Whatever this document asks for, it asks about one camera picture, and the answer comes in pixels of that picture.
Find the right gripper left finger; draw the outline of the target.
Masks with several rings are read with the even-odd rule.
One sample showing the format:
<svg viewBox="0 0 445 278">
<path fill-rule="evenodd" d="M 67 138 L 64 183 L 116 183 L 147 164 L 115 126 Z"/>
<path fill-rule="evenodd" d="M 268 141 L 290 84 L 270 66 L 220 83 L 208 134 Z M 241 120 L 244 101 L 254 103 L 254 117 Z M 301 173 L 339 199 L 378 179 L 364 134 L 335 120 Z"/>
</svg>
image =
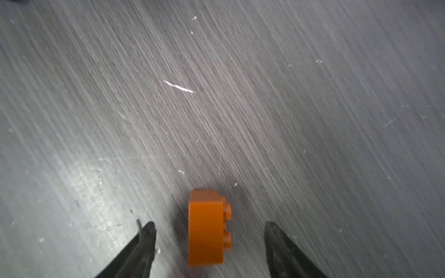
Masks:
<svg viewBox="0 0 445 278">
<path fill-rule="evenodd" d="M 156 256 L 156 226 L 136 220 L 137 235 L 106 266 L 97 278 L 149 278 Z"/>
</svg>

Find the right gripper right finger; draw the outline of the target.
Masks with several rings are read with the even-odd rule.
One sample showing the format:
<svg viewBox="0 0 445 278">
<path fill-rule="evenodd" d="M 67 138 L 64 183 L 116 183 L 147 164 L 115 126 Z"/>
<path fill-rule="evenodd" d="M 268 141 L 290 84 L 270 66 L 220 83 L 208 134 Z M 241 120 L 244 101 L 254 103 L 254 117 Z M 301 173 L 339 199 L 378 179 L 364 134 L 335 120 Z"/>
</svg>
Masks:
<svg viewBox="0 0 445 278">
<path fill-rule="evenodd" d="M 265 223 L 264 243 L 271 278 L 327 278 L 277 223 Z"/>
</svg>

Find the orange lego brick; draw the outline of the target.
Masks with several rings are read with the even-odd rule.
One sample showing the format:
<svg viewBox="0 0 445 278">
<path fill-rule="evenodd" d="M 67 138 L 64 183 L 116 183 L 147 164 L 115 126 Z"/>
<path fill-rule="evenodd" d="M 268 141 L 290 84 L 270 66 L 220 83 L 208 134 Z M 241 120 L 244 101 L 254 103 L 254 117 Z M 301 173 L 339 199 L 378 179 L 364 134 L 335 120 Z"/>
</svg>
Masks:
<svg viewBox="0 0 445 278">
<path fill-rule="evenodd" d="M 188 265 L 222 264 L 232 248 L 231 205 L 216 190 L 193 190 L 188 206 Z"/>
</svg>

